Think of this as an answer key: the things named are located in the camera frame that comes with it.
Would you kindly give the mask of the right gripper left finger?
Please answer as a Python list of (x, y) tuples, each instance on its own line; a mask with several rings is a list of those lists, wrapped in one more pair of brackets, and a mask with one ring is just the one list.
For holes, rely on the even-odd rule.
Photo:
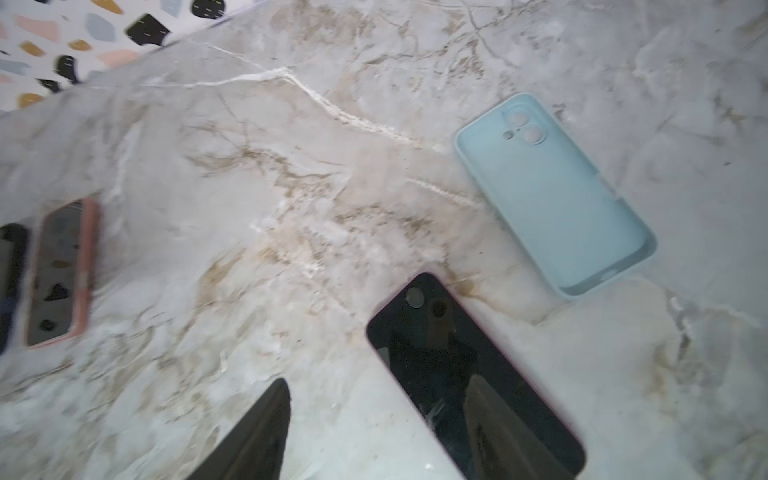
[(187, 479), (278, 480), (290, 419), (290, 389), (278, 378)]

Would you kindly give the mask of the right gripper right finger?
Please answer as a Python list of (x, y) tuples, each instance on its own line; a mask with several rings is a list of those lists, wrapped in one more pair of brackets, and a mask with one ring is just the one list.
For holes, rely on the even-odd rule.
[(479, 479), (573, 479), (480, 375), (470, 377), (464, 413)]

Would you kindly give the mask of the light blue phone case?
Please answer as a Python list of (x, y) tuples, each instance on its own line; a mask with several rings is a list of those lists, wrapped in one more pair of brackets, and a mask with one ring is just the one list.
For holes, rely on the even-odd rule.
[(560, 121), (516, 94), (461, 128), (454, 150), (545, 281), (575, 299), (658, 247)]

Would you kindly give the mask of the black phone case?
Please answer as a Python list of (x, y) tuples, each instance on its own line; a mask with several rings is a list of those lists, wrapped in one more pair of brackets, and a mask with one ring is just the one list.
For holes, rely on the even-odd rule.
[(25, 226), (9, 223), (1, 227), (1, 353), (7, 348), (12, 330), (28, 242)]

